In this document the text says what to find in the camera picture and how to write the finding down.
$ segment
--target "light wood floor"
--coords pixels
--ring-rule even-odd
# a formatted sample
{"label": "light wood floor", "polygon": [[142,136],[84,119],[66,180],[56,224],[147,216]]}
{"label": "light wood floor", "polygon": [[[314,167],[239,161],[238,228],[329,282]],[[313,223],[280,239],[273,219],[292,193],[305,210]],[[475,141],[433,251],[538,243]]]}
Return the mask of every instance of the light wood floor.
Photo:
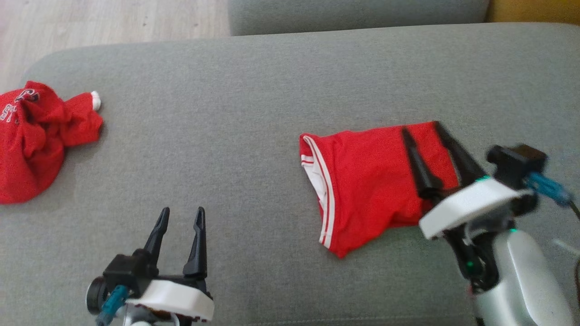
{"label": "light wood floor", "polygon": [[58,50],[225,36],[226,0],[0,0],[0,93]]}

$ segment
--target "couch cushion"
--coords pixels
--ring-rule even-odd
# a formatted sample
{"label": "couch cushion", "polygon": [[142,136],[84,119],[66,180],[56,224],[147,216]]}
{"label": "couch cushion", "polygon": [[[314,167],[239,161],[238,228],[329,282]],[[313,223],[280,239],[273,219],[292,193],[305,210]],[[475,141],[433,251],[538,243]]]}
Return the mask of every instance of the couch cushion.
{"label": "couch cushion", "polygon": [[[580,28],[479,24],[99,46],[26,73],[65,99],[98,90],[101,140],[72,148],[54,184],[0,207],[3,324],[92,323],[85,290],[144,245],[172,209],[159,259],[180,273],[198,205],[208,215],[217,325],[469,325],[466,283],[443,241],[388,230],[339,260],[318,243],[298,136],[433,119],[484,162],[492,144],[550,154],[580,194]],[[542,201],[520,227],[575,298],[569,211]]]}
{"label": "couch cushion", "polygon": [[232,35],[483,23],[489,0],[229,0]]}

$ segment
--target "blue connector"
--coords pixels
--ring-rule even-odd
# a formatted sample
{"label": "blue connector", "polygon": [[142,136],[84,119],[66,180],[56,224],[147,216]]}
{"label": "blue connector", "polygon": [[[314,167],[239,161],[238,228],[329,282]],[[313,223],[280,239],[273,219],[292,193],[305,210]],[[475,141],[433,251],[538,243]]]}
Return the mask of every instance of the blue connector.
{"label": "blue connector", "polygon": [[572,194],[552,179],[548,179],[540,173],[532,172],[528,175],[526,186],[534,191],[553,199],[559,206],[569,207],[572,202]]}
{"label": "blue connector", "polygon": [[129,297],[129,288],[124,285],[117,285],[107,298],[101,308],[101,313],[97,316],[97,326],[109,326],[115,318],[115,313],[125,304]]}

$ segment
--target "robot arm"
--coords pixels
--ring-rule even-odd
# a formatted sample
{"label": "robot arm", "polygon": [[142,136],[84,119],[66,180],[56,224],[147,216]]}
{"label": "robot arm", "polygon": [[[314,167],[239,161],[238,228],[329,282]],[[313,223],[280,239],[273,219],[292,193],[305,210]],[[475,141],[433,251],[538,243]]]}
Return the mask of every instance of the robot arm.
{"label": "robot arm", "polygon": [[488,161],[497,165],[492,178],[440,124],[437,131],[456,166],[457,189],[442,189],[403,129],[417,192],[433,204],[419,227],[427,239],[443,238],[453,249],[461,274],[471,283],[478,323],[573,325],[570,306],[540,247],[514,221],[535,209],[537,192],[573,206],[559,184],[542,176],[546,154],[526,145],[495,146],[488,153]]}
{"label": "robot arm", "polygon": [[169,223],[169,208],[161,211],[142,249],[131,256],[117,255],[93,280],[86,294],[90,313],[97,326],[108,326],[114,317],[123,317],[124,326],[148,326],[169,322],[189,326],[211,321],[213,298],[207,291],[205,211],[199,207],[195,218],[195,238],[183,275],[161,276],[157,261],[163,235]]}

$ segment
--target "red garment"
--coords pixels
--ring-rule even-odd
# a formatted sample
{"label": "red garment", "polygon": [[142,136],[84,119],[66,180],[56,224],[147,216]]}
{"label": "red garment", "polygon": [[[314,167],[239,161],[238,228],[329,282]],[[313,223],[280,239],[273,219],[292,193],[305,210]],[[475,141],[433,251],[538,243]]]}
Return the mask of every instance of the red garment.
{"label": "red garment", "polygon": [[48,86],[27,82],[0,95],[0,204],[24,202],[47,189],[64,148],[99,139],[96,92],[63,102]]}
{"label": "red garment", "polygon": [[[446,189],[458,185],[433,122],[407,126],[431,171]],[[319,242],[340,258],[389,227],[413,226],[422,216],[402,126],[300,136],[300,158],[322,217]]]}

